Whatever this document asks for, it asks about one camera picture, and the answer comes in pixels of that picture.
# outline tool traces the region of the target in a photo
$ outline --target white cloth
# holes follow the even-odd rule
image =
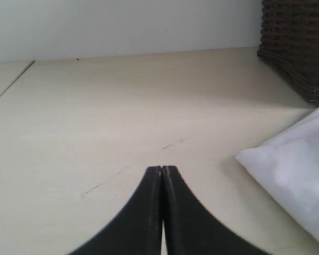
[[[319,241],[319,109],[236,159]]]

